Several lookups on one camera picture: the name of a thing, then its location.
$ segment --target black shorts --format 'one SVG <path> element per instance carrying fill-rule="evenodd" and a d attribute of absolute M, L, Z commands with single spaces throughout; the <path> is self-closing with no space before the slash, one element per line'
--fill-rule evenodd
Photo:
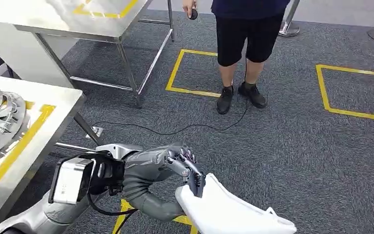
<path fill-rule="evenodd" d="M 242 58 L 247 38 L 246 58 L 264 62 L 272 54 L 284 11 L 263 19 L 228 19 L 216 16 L 218 62 L 227 67 Z"/>

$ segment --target white table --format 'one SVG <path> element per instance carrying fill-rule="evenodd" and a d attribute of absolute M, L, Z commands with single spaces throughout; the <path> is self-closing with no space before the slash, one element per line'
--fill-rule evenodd
<path fill-rule="evenodd" d="M 174 41 L 171 0 L 169 21 L 139 19 L 152 0 L 0 0 L 0 22 L 18 30 L 34 33 L 67 80 L 117 88 L 133 92 L 141 107 L 140 94 L 168 39 Z M 136 22 L 169 25 L 169 32 L 141 84 L 137 85 L 130 69 L 122 40 Z M 115 43 L 118 47 L 130 87 L 71 76 L 42 35 L 88 39 Z"/>
<path fill-rule="evenodd" d="M 3 77 L 0 77 L 0 89 L 17 93 L 25 101 L 33 102 L 28 111 L 38 116 L 16 146 L 0 158 L 2 221 L 68 123 L 77 115 L 85 96 L 77 89 Z"/>

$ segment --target yellow square marking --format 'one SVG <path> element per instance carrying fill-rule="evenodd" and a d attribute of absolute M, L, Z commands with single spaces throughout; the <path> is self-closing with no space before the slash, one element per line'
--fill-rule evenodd
<path fill-rule="evenodd" d="M 34 105 L 33 102 L 26 102 L 26 108 L 31 109 Z M 54 111 L 55 106 L 51 105 L 43 105 L 40 109 L 41 115 L 38 119 L 32 124 L 32 126 L 28 129 L 22 139 L 16 144 L 15 148 L 12 152 L 6 157 L 6 159 L 0 165 L 0 179 L 5 175 L 5 173 L 9 170 L 12 163 L 14 163 L 18 156 L 22 153 L 22 151 L 26 148 L 29 142 L 34 138 L 35 134 L 41 128 L 41 126 L 45 123 L 48 117 L 51 115 L 52 111 Z"/>
<path fill-rule="evenodd" d="M 129 209 L 134 209 L 134 208 L 126 200 L 121 199 L 121 212 L 127 211 Z M 115 232 L 117 231 L 117 229 L 121 226 L 122 222 L 124 221 L 124 218 L 125 218 L 125 215 L 120 215 L 118 217 L 118 219 L 117 219 L 117 221 L 115 223 L 114 229 L 112 230 L 112 234 L 115 234 Z M 190 225 L 191 226 L 190 234 L 198 234 L 198 232 L 199 232 L 197 230 L 197 228 L 193 226 L 193 224 L 189 220 L 189 218 L 187 216 L 185 216 L 185 215 L 179 216 L 179 217 L 173 219 L 173 221 L 178 222 L 178 223 L 184 223 L 184 224 Z"/>
<path fill-rule="evenodd" d="M 209 97 L 215 97 L 215 98 L 220 97 L 220 94 L 216 94 L 216 93 L 198 91 L 198 90 L 188 90 L 188 89 L 173 87 L 174 79 L 175 79 L 175 76 L 177 74 L 178 68 L 180 67 L 180 63 L 181 63 L 181 60 L 183 59 L 184 53 L 207 55 L 207 56 L 217 56 L 217 53 L 213 53 L 213 52 L 182 49 L 180 51 L 180 54 L 178 55 L 178 58 L 177 58 L 176 62 L 175 62 L 175 65 L 174 65 L 173 71 L 170 75 L 170 78 L 168 79 L 166 90 L 167 91 L 179 92 L 179 93 L 185 93 L 185 94 L 196 94 L 196 95 L 202 95 L 202 96 L 209 96 Z"/>
<path fill-rule="evenodd" d="M 96 16 L 96 17 L 106 17 L 106 18 L 123 18 L 126 14 L 132 9 L 132 7 L 138 2 L 138 0 L 131 0 L 128 5 L 119 13 L 101 13 L 101 12 L 93 12 L 93 11 L 86 11 L 84 7 L 88 5 L 92 0 L 85 0 L 85 3 L 79 5 L 73 11 L 74 14 L 79 15 L 88 15 L 88 16 Z"/>
<path fill-rule="evenodd" d="M 323 68 L 330 69 L 330 70 L 336 70 L 336 71 L 343 71 L 343 72 L 353 72 L 353 73 L 367 74 L 367 75 L 374 75 L 374 72 L 352 69 L 352 68 L 345 68 L 345 67 L 329 66 L 329 65 L 323 65 L 323 64 L 317 64 L 316 65 L 316 71 L 318 73 L 318 79 L 319 79 L 319 88 L 320 88 L 320 93 L 322 94 L 323 106 L 325 107 L 325 110 L 328 110 L 331 113 L 337 113 L 337 114 L 342 114 L 342 115 L 349 115 L 349 116 L 356 116 L 356 117 L 374 119 L 373 114 L 347 111 L 347 110 L 335 109 L 335 108 L 330 107 L 328 95 L 327 95 L 327 92 L 326 92 L 325 82 L 324 82 L 324 79 L 323 79 L 323 73 L 322 73 Z"/>

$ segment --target white bag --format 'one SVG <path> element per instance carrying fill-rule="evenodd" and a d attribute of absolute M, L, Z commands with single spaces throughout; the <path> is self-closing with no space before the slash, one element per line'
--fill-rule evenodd
<path fill-rule="evenodd" d="M 264 211 L 236 197 L 211 173 L 202 198 L 194 196 L 188 185 L 177 188 L 175 196 L 202 234 L 293 234 L 297 230 L 272 208 Z"/>

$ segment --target floor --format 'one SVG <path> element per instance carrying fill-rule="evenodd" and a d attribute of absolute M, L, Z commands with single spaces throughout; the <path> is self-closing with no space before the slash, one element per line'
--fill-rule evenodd
<path fill-rule="evenodd" d="M 148 11 L 147 15 L 163 19 L 166 12 Z M 174 18 L 176 42 L 163 50 L 143 94 L 142 109 L 134 108 L 129 93 L 78 84 L 88 98 L 80 112 L 89 123 L 131 123 L 168 133 L 194 123 L 223 128 L 240 119 L 246 101 L 238 95 L 230 112 L 221 116 L 216 113 L 214 97 L 165 90 L 181 49 L 215 52 L 217 48 L 213 15 L 201 14 L 196 21 L 189 21 L 184 13 L 174 13 Z M 107 142 L 151 148 L 185 141 L 199 156 L 204 171 L 214 173 L 228 190 L 257 207 L 273 207 L 296 224 L 298 233 L 374 234 L 374 73 L 362 71 L 374 72 L 374 40 L 366 35 L 370 28 L 299 24 L 303 30 L 297 37 L 278 38 L 259 81 L 269 107 L 258 110 L 249 106 L 243 119 L 230 129 L 192 127 L 161 136 L 137 127 L 97 126 L 105 128 Z M 147 71 L 166 30 L 163 25 L 138 24 L 126 38 L 127 55 L 137 78 Z M 126 84 L 116 48 L 109 44 L 80 40 L 63 62 L 74 76 Z M 173 86 L 219 92 L 216 63 L 215 56 L 185 53 Z M 320 79 L 318 64 L 334 67 L 321 68 Z M 235 87 L 243 75 L 241 61 Z M 327 91 L 333 113 L 324 109 L 321 87 Z M 74 123 L 61 141 L 94 146 Z M 52 176 L 55 162 L 75 153 L 55 149 L 11 214 L 38 200 L 49 188 L 47 178 Z M 180 180 L 174 177 L 154 184 L 152 191 L 172 200 L 179 185 Z M 119 196 L 106 197 L 99 205 L 118 210 L 119 200 Z M 115 223 L 115 217 L 88 210 L 66 233 L 111 233 Z M 186 234 L 190 226 L 136 214 L 122 233 Z"/>

